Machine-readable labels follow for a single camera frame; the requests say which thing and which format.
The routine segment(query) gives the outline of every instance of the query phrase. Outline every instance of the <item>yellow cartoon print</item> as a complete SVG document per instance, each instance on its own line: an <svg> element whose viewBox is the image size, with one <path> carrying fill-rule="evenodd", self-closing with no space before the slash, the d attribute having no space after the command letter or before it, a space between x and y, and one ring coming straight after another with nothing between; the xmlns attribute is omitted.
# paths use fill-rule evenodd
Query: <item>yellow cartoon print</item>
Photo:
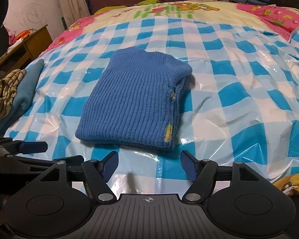
<svg viewBox="0 0 299 239"><path fill-rule="evenodd" d="M274 185L287 196L299 194L299 173L284 177L276 181Z"/></svg>
<svg viewBox="0 0 299 239"><path fill-rule="evenodd" d="M252 11L256 11L257 9L261 9L262 6L258 5L258 6L254 6L251 8Z"/></svg>
<svg viewBox="0 0 299 239"><path fill-rule="evenodd" d="M262 13L263 16L267 16L267 15L270 15L270 14L272 14L272 11L271 11L271 10L265 10L265 11Z"/></svg>
<svg viewBox="0 0 299 239"><path fill-rule="evenodd" d="M191 3L191 2L181 2L174 3L173 5L177 5L181 11L195 11L199 9L203 9L204 11L219 11L219 8L208 6L203 3Z"/></svg>
<svg viewBox="0 0 299 239"><path fill-rule="evenodd" d="M286 14L286 15L283 16L283 18L285 18L285 19L293 19L293 16L290 15L290 14Z"/></svg>
<svg viewBox="0 0 299 239"><path fill-rule="evenodd" d="M74 26L71 26L71 27L69 28L69 31L74 30L74 29L79 29L79 28L80 28L80 25L79 25L79 24L76 24L76 25L74 25Z"/></svg>

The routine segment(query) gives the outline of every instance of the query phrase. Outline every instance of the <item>wooden cabinet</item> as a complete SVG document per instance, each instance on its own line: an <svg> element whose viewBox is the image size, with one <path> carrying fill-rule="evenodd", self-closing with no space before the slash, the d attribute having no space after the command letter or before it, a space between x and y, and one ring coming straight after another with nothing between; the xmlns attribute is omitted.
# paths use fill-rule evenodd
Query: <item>wooden cabinet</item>
<svg viewBox="0 0 299 239"><path fill-rule="evenodd" d="M46 26L29 35L0 57L0 79L15 69L24 69L48 48L52 39Z"/></svg>

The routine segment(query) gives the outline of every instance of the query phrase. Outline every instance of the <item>crosshair marking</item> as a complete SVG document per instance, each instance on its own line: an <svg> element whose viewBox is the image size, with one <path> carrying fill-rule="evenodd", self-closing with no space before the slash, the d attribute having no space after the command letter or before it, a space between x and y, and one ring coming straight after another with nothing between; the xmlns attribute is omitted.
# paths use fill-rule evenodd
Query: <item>crosshair marking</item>
<svg viewBox="0 0 299 239"><path fill-rule="evenodd" d="M144 200L146 200L146 201L149 203L149 202L152 202L152 201L155 200L155 199L153 199L153 198L151 198L151 197L148 197L148 198L146 198L146 199L144 199Z"/></svg>

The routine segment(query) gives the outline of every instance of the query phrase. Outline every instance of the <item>plastic sheet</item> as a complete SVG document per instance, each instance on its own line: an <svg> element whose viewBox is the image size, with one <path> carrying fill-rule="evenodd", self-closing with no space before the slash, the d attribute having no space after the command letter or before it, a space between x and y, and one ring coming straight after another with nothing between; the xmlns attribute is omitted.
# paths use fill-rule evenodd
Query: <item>plastic sheet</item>
<svg viewBox="0 0 299 239"><path fill-rule="evenodd" d="M190 186L179 162L182 150L219 165L243 161L276 180L299 172L299 28L292 37L288 43L263 30L167 17L86 33L41 56L46 66L34 104L6 136L46 141L46 153L30 156L40 159L76 154L102 159L118 151L119 166L109 182L117 196L182 196ZM171 54L193 69L180 103L175 147L168 153L93 146L74 136L83 104L111 55L134 45Z"/></svg>

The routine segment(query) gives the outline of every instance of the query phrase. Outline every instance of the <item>ribbed knit texture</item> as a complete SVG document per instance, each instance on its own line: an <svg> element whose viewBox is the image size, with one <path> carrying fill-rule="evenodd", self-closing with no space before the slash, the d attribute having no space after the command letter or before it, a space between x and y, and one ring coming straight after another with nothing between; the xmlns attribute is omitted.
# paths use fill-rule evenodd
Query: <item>ribbed knit texture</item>
<svg viewBox="0 0 299 239"><path fill-rule="evenodd" d="M121 49L84 105L76 137L169 151L192 68L171 55Z"/></svg>

